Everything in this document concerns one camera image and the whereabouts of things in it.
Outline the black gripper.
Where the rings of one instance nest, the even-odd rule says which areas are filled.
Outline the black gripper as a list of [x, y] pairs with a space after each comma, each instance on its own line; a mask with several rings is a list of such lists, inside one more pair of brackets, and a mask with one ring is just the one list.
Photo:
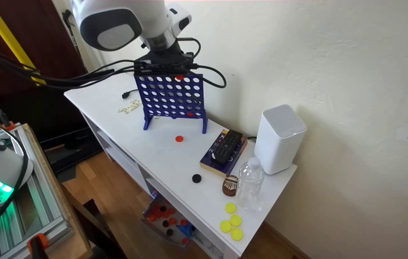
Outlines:
[[188, 74], [193, 64], [191, 52], [182, 52], [178, 44], [166, 51], [149, 51], [133, 62], [136, 74], [181, 75]]

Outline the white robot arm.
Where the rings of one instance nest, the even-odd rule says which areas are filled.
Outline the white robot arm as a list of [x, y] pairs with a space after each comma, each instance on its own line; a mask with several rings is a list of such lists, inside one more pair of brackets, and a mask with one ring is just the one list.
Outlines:
[[191, 13], [163, 0], [68, 0], [81, 39], [97, 51], [114, 52], [140, 38], [147, 54], [136, 69], [153, 74], [186, 74], [193, 62], [183, 54], [178, 35]]

